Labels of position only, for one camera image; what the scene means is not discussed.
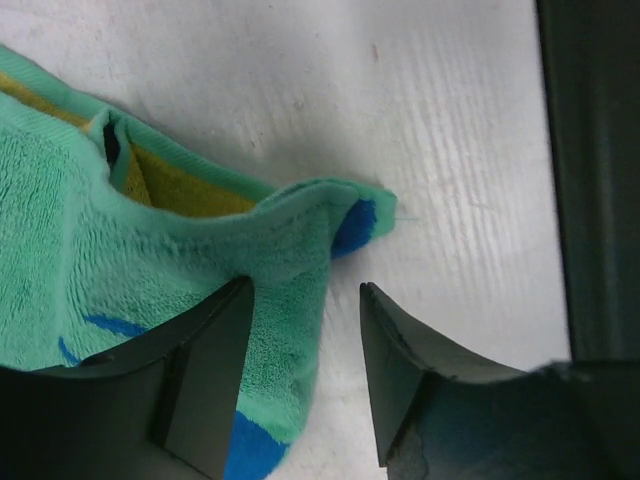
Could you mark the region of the green blue yellow towel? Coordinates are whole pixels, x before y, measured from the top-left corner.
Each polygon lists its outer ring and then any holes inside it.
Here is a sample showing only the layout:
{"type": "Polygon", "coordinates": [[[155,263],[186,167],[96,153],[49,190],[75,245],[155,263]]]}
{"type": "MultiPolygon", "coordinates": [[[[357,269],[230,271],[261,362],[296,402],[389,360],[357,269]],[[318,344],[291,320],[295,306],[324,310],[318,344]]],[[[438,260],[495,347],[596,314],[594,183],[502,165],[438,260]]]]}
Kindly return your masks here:
{"type": "Polygon", "coordinates": [[[336,178],[272,187],[1,52],[2,364],[76,366],[250,277],[228,479],[268,477],[303,431],[330,263],[396,207],[336,178]]]}

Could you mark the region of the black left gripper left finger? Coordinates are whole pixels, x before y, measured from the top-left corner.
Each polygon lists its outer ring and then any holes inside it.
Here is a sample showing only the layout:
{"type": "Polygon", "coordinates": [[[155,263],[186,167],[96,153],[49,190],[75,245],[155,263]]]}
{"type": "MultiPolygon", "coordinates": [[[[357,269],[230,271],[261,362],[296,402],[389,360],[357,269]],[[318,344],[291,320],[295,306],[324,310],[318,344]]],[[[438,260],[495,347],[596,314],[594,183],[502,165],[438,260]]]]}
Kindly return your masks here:
{"type": "Polygon", "coordinates": [[[254,287],[190,310],[76,367],[1,372],[5,479],[220,479],[254,287]]]}

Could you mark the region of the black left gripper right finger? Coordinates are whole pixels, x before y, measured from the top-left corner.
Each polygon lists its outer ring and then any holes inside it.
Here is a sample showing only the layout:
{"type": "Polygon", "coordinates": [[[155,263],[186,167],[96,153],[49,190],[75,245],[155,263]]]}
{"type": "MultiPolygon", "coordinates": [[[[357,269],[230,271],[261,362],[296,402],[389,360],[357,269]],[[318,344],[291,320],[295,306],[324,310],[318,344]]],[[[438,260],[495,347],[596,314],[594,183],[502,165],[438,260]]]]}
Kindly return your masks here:
{"type": "Polygon", "coordinates": [[[391,479],[635,479],[639,366],[520,371],[420,322],[373,283],[360,324],[379,464],[391,479]]]}

